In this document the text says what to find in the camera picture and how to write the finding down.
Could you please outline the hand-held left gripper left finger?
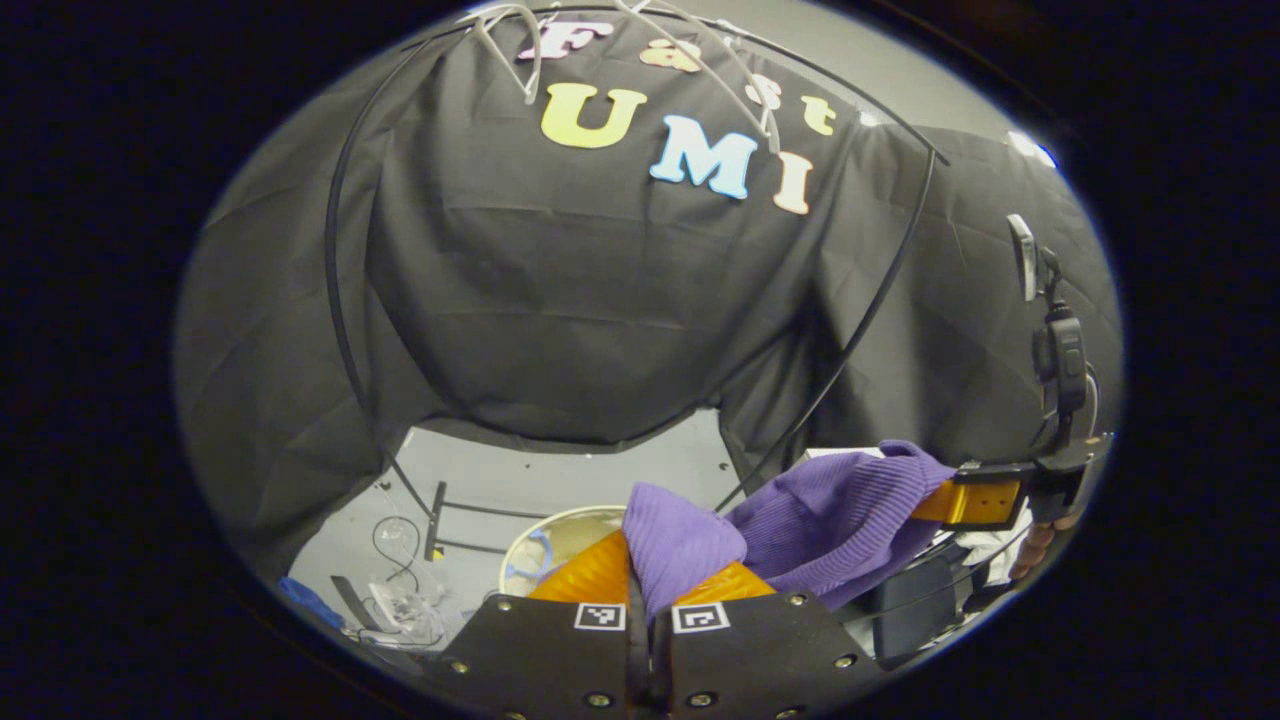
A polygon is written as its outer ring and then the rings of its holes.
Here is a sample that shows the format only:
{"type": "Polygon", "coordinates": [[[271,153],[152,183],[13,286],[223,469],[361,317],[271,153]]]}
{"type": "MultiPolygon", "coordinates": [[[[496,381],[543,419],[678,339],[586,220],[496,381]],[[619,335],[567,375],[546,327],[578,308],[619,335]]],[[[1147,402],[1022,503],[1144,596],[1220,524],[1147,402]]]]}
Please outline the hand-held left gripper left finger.
{"type": "Polygon", "coordinates": [[[422,661],[424,685],[470,719],[635,719],[646,611],[622,530],[526,596],[497,594],[422,661]]]}

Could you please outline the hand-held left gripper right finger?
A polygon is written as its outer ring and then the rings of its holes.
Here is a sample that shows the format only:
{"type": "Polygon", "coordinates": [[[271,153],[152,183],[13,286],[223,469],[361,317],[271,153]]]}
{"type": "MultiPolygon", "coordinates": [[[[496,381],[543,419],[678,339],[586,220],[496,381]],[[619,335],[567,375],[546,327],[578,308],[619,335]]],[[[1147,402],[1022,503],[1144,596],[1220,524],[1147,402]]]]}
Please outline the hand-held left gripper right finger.
{"type": "Polygon", "coordinates": [[[663,719],[823,719],[887,671],[808,591],[732,562],[655,618],[650,697],[663,719]]]}

